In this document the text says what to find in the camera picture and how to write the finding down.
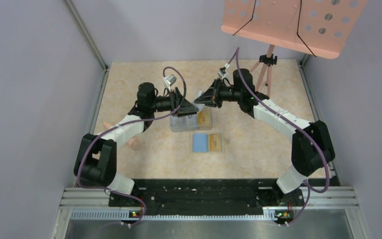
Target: lavender wall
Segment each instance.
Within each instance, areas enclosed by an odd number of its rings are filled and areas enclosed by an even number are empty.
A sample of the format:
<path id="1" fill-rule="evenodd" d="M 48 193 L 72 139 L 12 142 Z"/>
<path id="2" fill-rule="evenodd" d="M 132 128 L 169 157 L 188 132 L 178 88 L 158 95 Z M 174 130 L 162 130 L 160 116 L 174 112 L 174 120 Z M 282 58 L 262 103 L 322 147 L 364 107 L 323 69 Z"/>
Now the lavender wall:
<path id="1" fill-rule="evenodd" d="M 0 0 L 0 239 L 50 237 L 101 77 L 61 0 Z"/>
<path id="2" fill-rule="evenodd" d="M 382 0 L 369 0 L 339 58 L 311 58 L 306 72 L 340 178 L 354 186 L 373 238 L 382 238 Z"/>
<path id="3" fill-rule="evenodd" d="M 223 0 L 74 0 L 106 62 L 255 59 L 268 45 L 223 33 Z M 279 58 L 303 53 L 277 47 Z"/>

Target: metal frame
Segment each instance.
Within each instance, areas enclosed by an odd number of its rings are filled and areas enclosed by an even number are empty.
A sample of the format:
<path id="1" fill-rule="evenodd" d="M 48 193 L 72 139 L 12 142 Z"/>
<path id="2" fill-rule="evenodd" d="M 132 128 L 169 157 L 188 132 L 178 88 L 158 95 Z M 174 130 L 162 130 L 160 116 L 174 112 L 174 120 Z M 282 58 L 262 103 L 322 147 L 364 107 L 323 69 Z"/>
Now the metal frame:
<path id="1" fill-rule="evenodd" d="M 109 67 L 105 63 L 102 55 L 100 54 L 96 44 L 94 43 L 90 33 L 88 32 L 84 22 L 81 20 L 79 13 L 77 12 L 74 4 L 71 0 L 62 0 L 69 13 L 72 15 L 74 22 L 76 23 L 79 31 L 83 35 L 90 51 L 95 56 L 100 66 L 104 69 L 104 76 L 101 81 L 101 85 L 98 91 L 98 95 L 95 101 L 94 113 L 90 123 L 90 132 L 94 131 L 96 125 L 97 115 L 100 109 L 101 100 L 103 98 L 104 89 L 106 86 Z M 320 119 L 320 112 L 316 105 L 316 100 L 311 92 L 309 81 L 306 77 L 304 67 L 309 61 L 309 55 L 305 55 L 304 59 L 298 64 L 299 70 L 304 82 L 304 86 L 308 95 L 308 99 L 313 110 L 314 118 Z M 330 165 L 332 169 L 332 176 L 336 176 L 334 170 L 337 169 L 335 163 Z M 307 196 L 307 188 L 302 187 L 303 196 Z M 122 220 L 126 219 L 126 212 L 128 210 L 137 210 L 137 208 L 110 208 L 108 206 L 109 195 L 107 195 L 101 189 L 82 189 L 82 188 L 66 188 L 61 199 L 59 212 L 55 220 L 54 229 L 52 232 L 53 239 L 64 239 L 67 230 L 69 229 L 69 221 L 71 216 L 76 219 L 93 219 L 93 220 Z M 317 194 L 311 192 L 309 204 L 307 210 L 331 210 L 341 209 L 345 210 L 352 234 L 355 239 L 369 239 L 366 223 L 362 217 L 358 200 L 352 187 L 330 187 L 324 194 Z M 226 216 L 226 217 L 207 217 L 207 216 L 145 216 L 144 221 L 149 220 L 274 220 L 275 210 L 286 210 L 286 207 L 263 207 L 265 211 L 264 215 L 256 216 Z"/>

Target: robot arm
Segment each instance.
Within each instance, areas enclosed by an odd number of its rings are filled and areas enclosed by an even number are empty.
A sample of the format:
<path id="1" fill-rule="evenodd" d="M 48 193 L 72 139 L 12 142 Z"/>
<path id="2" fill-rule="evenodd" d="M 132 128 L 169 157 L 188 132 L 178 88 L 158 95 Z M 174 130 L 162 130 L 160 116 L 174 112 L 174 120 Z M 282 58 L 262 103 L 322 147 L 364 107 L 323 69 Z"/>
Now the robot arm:
<path id="1" fill-rule="evenodd" d="M 250 89 L 255 92 L 250 72 L 247 69 L 241 69 L 241 72 Z M 311 142 L 301 132 L 297 131 L 295 127 L 281 119 L 280 115 L 307 132 L 320 146 L 327 162 L 334 159 L 333 145 L 324 122 L 318 120 L 311 123 L 300 119 L 277 106 L 268 96 L 255 92 L 264 104 L 277 112 L 277 114 L 274 114 L 252 97 L 243 85 L 237 70 L 233 72 L 233 82 L 233 85 L 227 86 L 222 78 L 214 80 L 210 88 L 194 102 L 218 108 L 222 107 L 223 101 L 237 102 L 243 112 L 255 119 L 268 123 L 292 142 L 292 165 L 276 181 L 276 186 L 280 188 L 283 194 L 288 194 L 297 189 L 309 175 L 322 168 L 323 163 Z"/>
<path id="2" fill-rule="evenodd" d="M 116 171 L 116 150 L 133 136 L 144 132 L 150 127 L 155 112 L 173 111 L 180 107 L 175 115 L 182 117 L 197 114 L 198 108 L 188 102 L 179 89 L 170 90 L 171 83 L 175 81 L 173 75 L 166 77 L 169 80 L 167 96 L 157 96 L 152 83 L 146 82 L 138 87 L 137 100 L 128 115 L 117 123 L 109 133 L 106 133 L 92 145 L 81 171 L 81 184 L 86 186 L 100 186 L 116 190 L 124 194 L 131 194 L 134 181 Z M 144 120 L 121 126 L 132 120 Z M 77 176 L 81 160 L 97 135 L 84 135 L 77 155 L 74 174 Z M 99 159 L 94 155 L 100 153 Z"/>

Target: pink music stand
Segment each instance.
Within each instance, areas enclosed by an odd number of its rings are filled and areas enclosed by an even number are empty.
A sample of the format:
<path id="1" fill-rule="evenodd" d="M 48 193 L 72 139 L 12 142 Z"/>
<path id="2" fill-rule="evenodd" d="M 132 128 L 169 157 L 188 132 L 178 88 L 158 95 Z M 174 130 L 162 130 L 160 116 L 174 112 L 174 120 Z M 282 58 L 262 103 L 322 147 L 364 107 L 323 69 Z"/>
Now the pink music stand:
<path id="1" fill-rule="evenodd" d="M 345 46 L 346 38 L 366 3 L 367 0 L 225 0 L 221 29 L 270 44 L 266 54 L 268 58 L 275 46 L 281 46 L 334 59 Z M 297 30 L 308 47 L 297 36 Z M 250 72 L 259 64 L 257 62 Z M 262 80 L 266 69 L 267 95 L 270 96 L 271 66 L 263 64 L 256 90 L 260 91 L 260 86 L 264 85 Z"/>

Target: plastic box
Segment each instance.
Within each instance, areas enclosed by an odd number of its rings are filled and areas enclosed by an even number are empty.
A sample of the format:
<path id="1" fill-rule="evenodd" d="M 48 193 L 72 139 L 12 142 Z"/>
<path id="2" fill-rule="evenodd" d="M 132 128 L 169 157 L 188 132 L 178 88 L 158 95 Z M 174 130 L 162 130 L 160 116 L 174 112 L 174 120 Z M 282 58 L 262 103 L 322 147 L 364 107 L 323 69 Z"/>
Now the plastic box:
<path id="1" fill-rule="evenodd" d="M 171 117 L 172 132 L 210 130 L 213 128 L 211 108 L 204 107 L 196 115 L 184 117 Z"/>

